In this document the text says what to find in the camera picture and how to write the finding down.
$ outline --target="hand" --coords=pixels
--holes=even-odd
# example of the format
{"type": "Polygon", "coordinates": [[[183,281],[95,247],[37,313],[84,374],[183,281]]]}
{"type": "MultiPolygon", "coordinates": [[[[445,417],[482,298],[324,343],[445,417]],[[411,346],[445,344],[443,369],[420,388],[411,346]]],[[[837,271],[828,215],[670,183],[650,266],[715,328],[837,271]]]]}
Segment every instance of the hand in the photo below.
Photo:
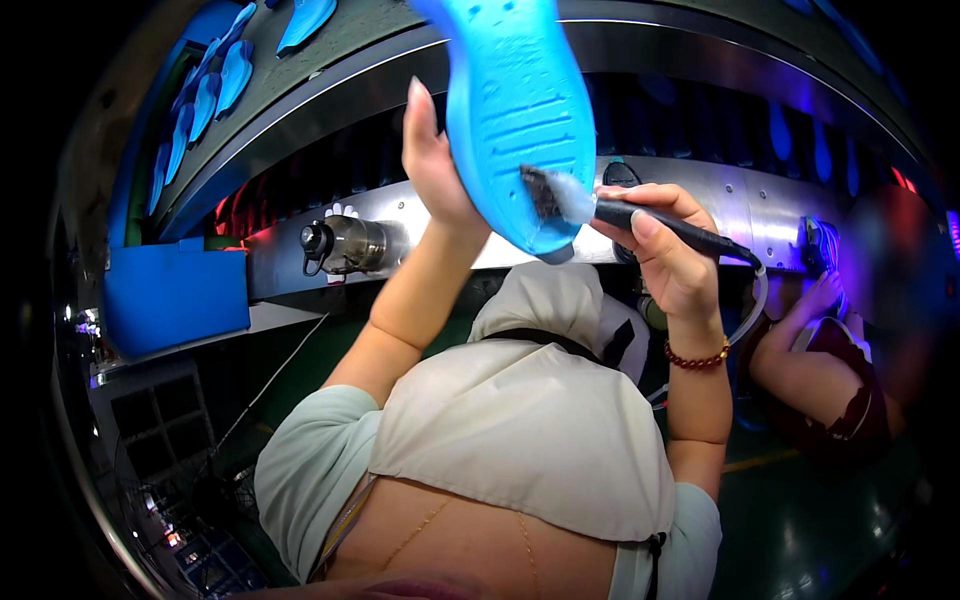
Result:
{"type": "Polygon", "coordinates": [[[437,135],[433,99],[417,77],[410,80],[403,115],[403,168],[434,222],[457,236],[475,232],[487,239],[490,226],[460,183],[446,133],[437,135]]]}
{"type": "Polygon", "coordinates": [[[808,320],[823,317],[842,292],[840,274],[824,271],[797,302],[797,310],[803,311],[808,320]]]}
{"type": "MultiPolygon", "coordinates": [[[[679,185],[644,183],[630,189],[601,185],[597,195],[652,206],[691,225],[717,233],[702,206],[679,185]]],[[[593,219],[590,225],[636,255],[650,295],[666,314],[668,325],[719,326],[717,265],[694,251],[653,217],[634,213],[633,231],[593,219]]]]}

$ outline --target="brush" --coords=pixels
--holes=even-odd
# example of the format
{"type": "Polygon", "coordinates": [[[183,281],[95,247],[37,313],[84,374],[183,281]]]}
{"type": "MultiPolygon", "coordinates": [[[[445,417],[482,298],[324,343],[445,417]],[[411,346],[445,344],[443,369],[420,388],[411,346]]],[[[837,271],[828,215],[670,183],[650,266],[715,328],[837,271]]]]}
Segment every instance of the brush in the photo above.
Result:
{"type": "Polygon", "coordinates": [[[561,171],[547,171],[533,165],[520,165],[520,178],[530,190],[534,209],[542,219],[562,217],[574,225],[586,225],[597,218],[616,228],[630,231],[630,221],[635,212],[642,211],[657,219],[677,234],[685,244],[700,254],[729,256],[750,263],[755,269],[761,267],[759,259],[750,249],[740,246],[729,237],[717,235],[706,229],[663,214],[641,204],[612,198],[597,198],[584,189],[573,176],[561,171]]]}

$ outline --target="necklace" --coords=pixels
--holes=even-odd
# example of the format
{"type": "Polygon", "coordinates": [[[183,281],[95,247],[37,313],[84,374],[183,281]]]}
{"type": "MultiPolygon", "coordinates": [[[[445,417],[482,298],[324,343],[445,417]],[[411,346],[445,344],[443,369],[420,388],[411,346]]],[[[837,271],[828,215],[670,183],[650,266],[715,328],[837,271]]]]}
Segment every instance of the necklace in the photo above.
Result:
{"type": "MultiPolygon", "coordinates": [[[[407,539],[404,540],[399,546],[397,546],[396,550],[390,553],[390,556],[387,557],[387,560],[383,562],[382,566],[380,566],[380,570],[381,571],[387,570],[387,567],[390,566],[390,562],[392,562],[393,559],[396,558],[396,555],[400,553],[400,550],[405,548],[406,545],[410,543],[410,541],[413,538],[415,538],[419,532],[423,531],[423,528],[426,527],[426,524],[432,521],[435,516],[439,515],[440,511],[442,511],[444,507],[447,504],[449,504],[450,500],[452,499],[453,499],[453,496],[447,496],[444,502],[441,503],[440,506],[430,511],[430,514],[426,516],[426,518],[423,520],[423,523],[421,523],[420,526],[417,527],[417,529],[415,529],[409,536],[407,536],[407,539]]],[[[526,544],[526,547],[527,547],[527,558],[530,560],[530,573],[533,575],[533,578],[534,578],[534,594],[535,594],[535,597],[538,600],[540,600],[540,578],[537,576],[537,561],[534,559],[534,550],[533,550],[533,547],[530,545],[530,535],[527,533],[526,524],[523,522],[523,515],[521,515],[519,511],[514,511],[514,514],[516,515],[516,522],[520,526],[520,533],[523,534],[523,542],[526,544]]]]}

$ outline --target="woman's left hand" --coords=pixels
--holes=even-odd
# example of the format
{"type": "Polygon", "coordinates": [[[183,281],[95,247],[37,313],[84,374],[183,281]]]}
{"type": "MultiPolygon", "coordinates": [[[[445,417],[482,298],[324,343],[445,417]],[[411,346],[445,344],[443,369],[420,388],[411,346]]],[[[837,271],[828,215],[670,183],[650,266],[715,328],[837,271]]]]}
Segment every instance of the woman's left hand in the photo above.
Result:
{"type": "Polygon", "coordinates": [[[490,226],[460,183],[446,133],[437,134],[433,99],[417,77],[410,80],[403,115],[403,168],[434,222],[457,236],[490,235],[490,226]]]}

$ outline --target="red bead bracelet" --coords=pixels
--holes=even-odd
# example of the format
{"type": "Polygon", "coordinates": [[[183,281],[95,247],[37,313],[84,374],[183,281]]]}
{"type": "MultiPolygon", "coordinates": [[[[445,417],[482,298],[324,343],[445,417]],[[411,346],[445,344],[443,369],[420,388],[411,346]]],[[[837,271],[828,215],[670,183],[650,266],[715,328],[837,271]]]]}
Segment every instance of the red bead bracelet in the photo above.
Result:
{"type": "Polygon", "coordinates": [[[666,359],[677,365],[681,369],[710,369],[712,367],[718,367],[720,363],[727,358],[727,355],[730,353],[730,340],[727,339],[727,336],[723,336],[723,349],[720,350],[720,353],[711,356],[710,358],[704,358],[701,360],[683,360],[679,356],[673,353],[673,350],[670,349],[670,340],[667,340],[663,343],[663,354],[666,356],[666,359]]]}

